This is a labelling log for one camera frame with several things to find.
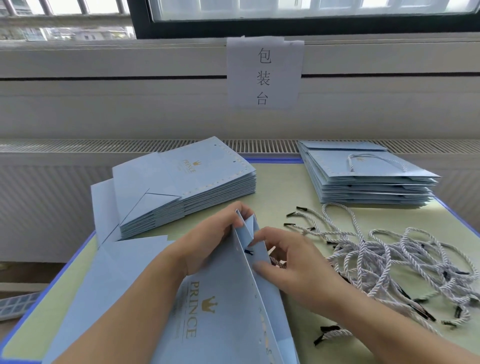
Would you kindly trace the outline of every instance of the rope handle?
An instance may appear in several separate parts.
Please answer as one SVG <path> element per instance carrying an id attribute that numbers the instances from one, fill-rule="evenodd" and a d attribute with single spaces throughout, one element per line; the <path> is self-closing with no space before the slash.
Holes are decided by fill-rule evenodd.
<path id="1" fill-rule="evenodd" d="M 360 158 L 360 157 L 369 157 L 369 158 L 377 158 L 377 159 L 381 159 L 387 163 L 390 163 L 392 166 L 394 167 L 398 167 L 397 165 L 400 165 L 400 167 L 402 168 L 403 172 L 407 172 L 407 167 L 405 164 L 403 164 L 402 162 L 399 162 L 397 160 L 393 160 L 393 159 L 388 159 L 388 158 L 383 158 L 383 157 L 380 157 L 380 156 L 376 156 L 375 154 L 370 154 L 370 153 L 362 153 L 362 154 L 350 154 L 348 157 L 347 157 L 347 160 L 348 160 L 348 165 L 350 166 L 350 172 L 353 172 L 353 162 L 352 162 L 352 158 Z"/>

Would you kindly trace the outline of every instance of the paper sign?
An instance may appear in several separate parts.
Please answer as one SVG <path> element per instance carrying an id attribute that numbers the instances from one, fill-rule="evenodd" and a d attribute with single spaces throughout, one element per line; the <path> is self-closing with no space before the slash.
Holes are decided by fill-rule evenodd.
<path id="1" fill-rule="evenodd" d="M 295 105 L 304 43 L 278 36 L 228 38 L 229 105 L 248 109 L 285 109 Z"/>

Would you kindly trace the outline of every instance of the right hand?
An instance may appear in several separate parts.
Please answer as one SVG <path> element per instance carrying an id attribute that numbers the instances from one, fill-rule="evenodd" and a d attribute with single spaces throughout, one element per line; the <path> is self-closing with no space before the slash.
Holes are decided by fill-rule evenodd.
<path id="1" fill-rule="evenodd" d="M 356 289 L 335 272 L 313 242 L 297 232 L 270 227 L 257 231 L 250 245 L 261 241 L 267 250 L 275 247 L 271 255 L 286 261 L 287 268 L 261 261 L 253 269 L 310 311 L 336 320 Z"/>

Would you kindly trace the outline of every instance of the black window frame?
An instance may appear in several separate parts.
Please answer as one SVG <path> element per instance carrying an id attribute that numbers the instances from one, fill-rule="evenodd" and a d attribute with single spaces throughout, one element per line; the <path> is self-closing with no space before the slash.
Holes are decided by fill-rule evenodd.
<path id="1" fill-rule="evenodd" d="M 127 1 L 137 39 L 480 32 L 480 12 L 154 22 L 148 0 Z M 311 7 L 319 1 L 312 0 Z M 401 0 L 389 1 L 392 6 L 401 4 Z M 443 10 L 447 3 L 442 2 Z"/>

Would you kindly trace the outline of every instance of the green tabletop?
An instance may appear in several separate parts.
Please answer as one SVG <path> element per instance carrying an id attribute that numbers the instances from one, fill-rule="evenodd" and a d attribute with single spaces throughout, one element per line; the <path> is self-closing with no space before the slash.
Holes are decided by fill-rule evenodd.
<path id="1" fill-rule="evenodd" d="M 300 222 L 300 218 L 286 218 L 296 206 L 318 211 L 321 204 L 302 164 L 254 164 L 257 168 L 257 192 L 241 200 L 255 211 L 260 226 L 282 227 L 286 221 Z M 168 235 L 169 240 L 182 236 L 192 226 L 227 204 L 189 215 L 168 225 L 151 230 L 139 237 Z M 427 230 L 437 239 L 453 244 L 472 258 L 480 267 L 480 239 L 437 201 L 422 208 L 389 206 L 353 206 L 358 223 L 367 235 L 371 229 L 387 229 L 402 233 L 407 227 Z M 328 210 L 330 217 L 342 230 L 353 231 L 350 216 L 338 207 Z M 332 249 L 321 240 L 314 240 L 324 255 Z M 95 236 L 77 255 L 68 269 L 53 285 L 36 309 L 17 329 L 2 352 L 2 359 L 16 358 L 41 361 L 60 327 L 62 319 L 82 283 L 96 252 Z M 413 273 L 397 269 L 396 280 L 412 296 L 418 297 L 431 290 Z M 355 338 L 322 342 L 315 347 L 313 341 L 320 335 L 320 326 L 331 325 L 325 318 L 299 307 L 292 299 L 283 297 L 288 321 L 301 364 L 318 363 L 374 363 L 372 354 Z M 455 307 L 442 298 L 426 305 L 437 318 L 452 318 Z M 463 327 L 451 329 L 434 324 L 442 335 L 459 345 L 480 354 L 480 309 L 472 309 L 472 320 Z"/>

